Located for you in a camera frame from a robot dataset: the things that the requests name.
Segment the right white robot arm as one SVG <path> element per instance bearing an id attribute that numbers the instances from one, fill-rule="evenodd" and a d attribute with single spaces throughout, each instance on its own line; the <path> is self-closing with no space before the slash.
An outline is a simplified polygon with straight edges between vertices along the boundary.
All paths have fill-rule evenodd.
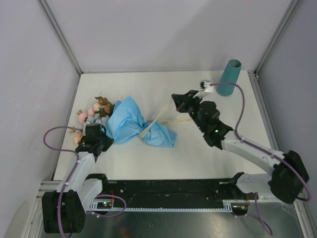
<path id="1" fill-rule="evenodd" d="M 309 180 L 300 155 L 292 150 L 287 153 L 271 150 L 246 140 L 221 122 L 215 102 L 203 101 L 202 96 L 203 92 L 190 90 L 171 97 L 177 111 L 189 114 L 210 147 L 231 152 L 260 167 L 268 174 L 270 191 L 279 200 L 291 204 L 298 199 Z"/>

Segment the blue wrapping paper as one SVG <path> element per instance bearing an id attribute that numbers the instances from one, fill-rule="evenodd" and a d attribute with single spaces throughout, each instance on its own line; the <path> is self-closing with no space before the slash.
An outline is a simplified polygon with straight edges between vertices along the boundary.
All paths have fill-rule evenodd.
<path id="1" fill-rule="evenodd" d="M 132 97 L 117 101 L 106 122 L 106 134 L 116 144 L 127 143 L 139 137 L 156 147 L 173 147 L 177 133 L 157 121 L 145 122 L 139 106 Z"/>

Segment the cream printed ribbon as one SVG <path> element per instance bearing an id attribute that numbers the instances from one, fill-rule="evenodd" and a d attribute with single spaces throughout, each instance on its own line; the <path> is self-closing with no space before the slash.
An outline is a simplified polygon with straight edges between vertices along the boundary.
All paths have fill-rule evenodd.
<path id="1" fill-rule="evenodd" d="M 174 102 L 173 99 L 170 99 L 169 102 L 161 108 L 161 110 L 159 111 L 157 116 L 152 120 L 152 122 L 139 134 L 139 137 L 141 139 L 143 139 L 145 135 L 150 131 L 150 129 L 152 128 L 155 122 L 158 122 L 165 126 L 169 126 L 172 124 L 188 123 L 192 121 L 190 116 L 182 116 L 182 115 L 176 116 L 172 119 L 163 120 L 162 119 L 163 115 L 168 111 L 168 109 L 170 108 L 173 102 Z"/>

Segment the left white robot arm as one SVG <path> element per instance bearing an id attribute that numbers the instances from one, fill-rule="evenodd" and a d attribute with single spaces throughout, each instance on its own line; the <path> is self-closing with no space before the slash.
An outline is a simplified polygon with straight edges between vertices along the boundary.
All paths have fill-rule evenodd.
<path id="1" fill-rule="evenodd" d="M 86 212 L 96 197 L 104 198 L 109 194 L 106 174 L 91 173 L 99 155 L 107 151 L 113 139 L 106 135 L 102 124 L 92 123 L 85 126 L 84 136 L 73 151 L 76 159 L 53 191 L 42 196 L 44 231 L 47 234 L 67 234 L 82 232 Z"/>

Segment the artificial flower bunch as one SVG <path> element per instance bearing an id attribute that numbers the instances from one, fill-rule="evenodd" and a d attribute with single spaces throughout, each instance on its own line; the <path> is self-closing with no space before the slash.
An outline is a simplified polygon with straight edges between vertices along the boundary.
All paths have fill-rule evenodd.
<path id="1" fill-rule="evenodd" d="M 69 132 L 74 134 L 74 144 L 84 144 L 82 142 L 85 136 L 85 127 L 89 124 L 97 123 L 103 126 L 106 125 L 107 121 L 112 116 L 114 110 L 114 104 L 106 97 L 99 95 L 95 97 L 95 103 L 86 110 L 79 109 L 77 111 L 77 122 L 78 126 L 74 126 L 79 130 L 70 129 Z"/>

